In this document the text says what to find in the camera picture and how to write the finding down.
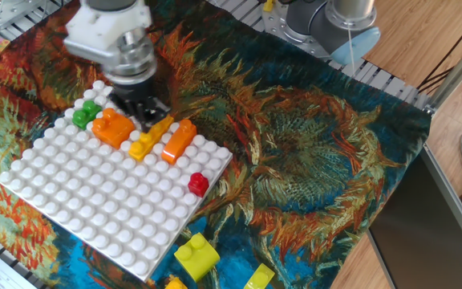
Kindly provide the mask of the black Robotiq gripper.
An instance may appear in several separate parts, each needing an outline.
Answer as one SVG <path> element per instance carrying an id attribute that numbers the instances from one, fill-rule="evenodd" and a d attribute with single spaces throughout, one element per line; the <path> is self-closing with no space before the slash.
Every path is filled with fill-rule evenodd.
<path id="1" fill-rule="evenodd" d="M 117 108 L 140 123 L 143 132 L 148 132 L 154 124 L 163 120 L 171 111 L 169 106 L 157 97 L 153 97 L 153 84 L 153 78 L 131 85 L 116 83 L 109 95 L 110 101 Z"/>

